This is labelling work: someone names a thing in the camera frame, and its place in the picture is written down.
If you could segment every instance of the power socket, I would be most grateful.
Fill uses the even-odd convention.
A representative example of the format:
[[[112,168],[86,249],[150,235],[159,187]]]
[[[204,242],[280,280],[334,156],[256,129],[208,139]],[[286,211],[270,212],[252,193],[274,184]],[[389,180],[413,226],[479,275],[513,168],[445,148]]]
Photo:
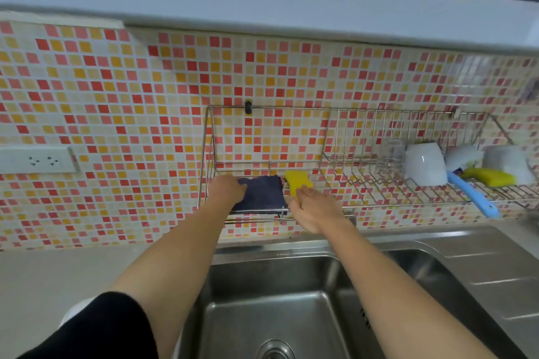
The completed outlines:
[[[0,174],[76,172],[69,146],[0,147]]]

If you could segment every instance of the sink basin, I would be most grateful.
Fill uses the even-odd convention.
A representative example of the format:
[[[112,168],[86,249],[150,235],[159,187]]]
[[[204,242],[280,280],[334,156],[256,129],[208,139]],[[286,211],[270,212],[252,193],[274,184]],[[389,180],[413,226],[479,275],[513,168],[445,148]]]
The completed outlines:
[[[210,268],[179,358],[384,358],[346,271],[329,252],[265,258],[256,247],[248,251],[244,261]],[[417,249],[386,253],[498,358],[525,358],[439,260]]]

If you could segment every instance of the stainless steel countertop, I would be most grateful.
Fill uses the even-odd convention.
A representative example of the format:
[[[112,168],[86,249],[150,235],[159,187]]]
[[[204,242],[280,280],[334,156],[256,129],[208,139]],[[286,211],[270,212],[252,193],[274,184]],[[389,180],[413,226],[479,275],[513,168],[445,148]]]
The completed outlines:
[[[539,357],[539,260],[491,226],[429,227],[364,235],[382,251],[422,250],[439,260],[529,358]],[[213,264],[328,255],[320,236],[220,244]]]

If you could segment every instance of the wire dish rack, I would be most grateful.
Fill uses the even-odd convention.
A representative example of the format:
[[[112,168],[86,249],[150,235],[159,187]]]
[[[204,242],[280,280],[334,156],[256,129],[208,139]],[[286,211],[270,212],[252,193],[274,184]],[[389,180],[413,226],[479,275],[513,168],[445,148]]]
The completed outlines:
[[[204,118],[198,205],[207,197],[207,182],[218,174],[283,176],[290,169],[307,172],[318,190],[335,195],[348,217],[364,208],[470,203],[453,185],[420,187],[412,179],[377,173],[386,138],[434,141],[442,151],[461,144],[514,145],[488,113],[252,106],[247,114],[244,106],[212,105]],[[527,208],[539,199],[537,185],[473,185],[493,202]],[[290,195],[286,182],[284,195]],[[227,223],[293,220],[288,212],[242,211]]]

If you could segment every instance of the blue brush handle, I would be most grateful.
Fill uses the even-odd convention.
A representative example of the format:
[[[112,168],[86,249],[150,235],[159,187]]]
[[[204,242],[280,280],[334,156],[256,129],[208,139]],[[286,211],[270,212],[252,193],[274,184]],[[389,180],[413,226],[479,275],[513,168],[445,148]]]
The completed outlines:
[[[489,200],[475,190],[472,185],[462,180],[455,173],[447,172],[447,181],[458,187],[468,198],[478,207],[479,210],[486,216],[491,218],[499,218],[500,212],[497,207]]]

